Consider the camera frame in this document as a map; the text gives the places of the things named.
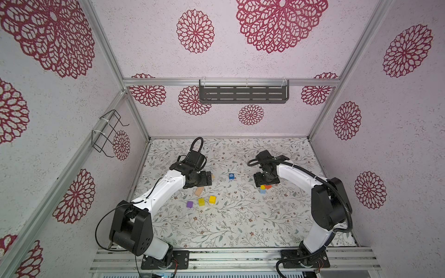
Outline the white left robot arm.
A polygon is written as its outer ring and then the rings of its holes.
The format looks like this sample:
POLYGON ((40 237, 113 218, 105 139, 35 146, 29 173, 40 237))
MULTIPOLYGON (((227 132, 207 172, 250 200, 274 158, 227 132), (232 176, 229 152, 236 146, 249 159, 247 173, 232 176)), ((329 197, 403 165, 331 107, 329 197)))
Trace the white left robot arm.
POLYGON ((122 201, 114 212, 110 241, 133 255, 168 260, 173 249, 154 236, 153 216, 179 190, 212 185, 212 174, 204 171, 206 156, 190 151, 185 159, 169 170, 146 193, 131 202, 122 201))

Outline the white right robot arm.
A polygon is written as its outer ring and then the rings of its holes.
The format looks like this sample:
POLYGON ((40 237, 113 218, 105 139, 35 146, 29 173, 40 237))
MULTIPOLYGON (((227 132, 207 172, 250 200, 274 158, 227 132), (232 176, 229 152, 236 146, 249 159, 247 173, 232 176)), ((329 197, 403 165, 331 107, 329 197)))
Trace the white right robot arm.
POLYGON ((337 234, 352 231, 352 207, 343 182, 338 178, 326 179, 317 176, 293 163, 288 157, 273 157, 267 150, 248 161, 248 166, 259 166, 261 169, 254 174, 257 187, 279 184, 283 178, 310 196, 314 223, 300 244, 304 254, 321 252, 337 234))

